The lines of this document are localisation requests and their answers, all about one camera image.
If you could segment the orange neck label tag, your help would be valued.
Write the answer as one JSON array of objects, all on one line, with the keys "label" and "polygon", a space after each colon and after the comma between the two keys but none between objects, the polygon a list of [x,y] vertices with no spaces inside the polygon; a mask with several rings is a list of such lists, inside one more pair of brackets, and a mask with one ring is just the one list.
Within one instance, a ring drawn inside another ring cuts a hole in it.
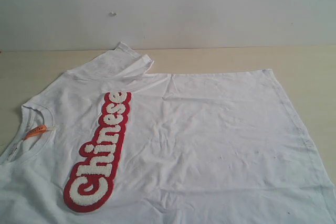
[{"label": "orange neck label tag", "polygon": [[56,129],[57,129],[56,126],[47,127],[46,125],[39,125],[39,126],[33,128],[33,129],[31,129],[30,131],[28,131],[26,133],[25,137],[23,138],[23,140],[26,140],[28,138],[35,137],[35,136],[38,136],[38,135],[42,135],[45,132],[54,131]]}]

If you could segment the white t-shirt red lettering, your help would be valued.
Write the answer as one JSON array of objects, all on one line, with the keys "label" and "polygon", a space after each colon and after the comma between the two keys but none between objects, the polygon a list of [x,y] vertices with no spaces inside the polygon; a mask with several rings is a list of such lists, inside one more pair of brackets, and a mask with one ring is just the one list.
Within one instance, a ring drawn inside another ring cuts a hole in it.
[{"label": "white t-shirt red lettering", "polygon": [[[335,223],[335,187],[270,69],[150,74],[119,43],[22,105],[1,223]],[[23,140],[31,129],[54,131]]]}]

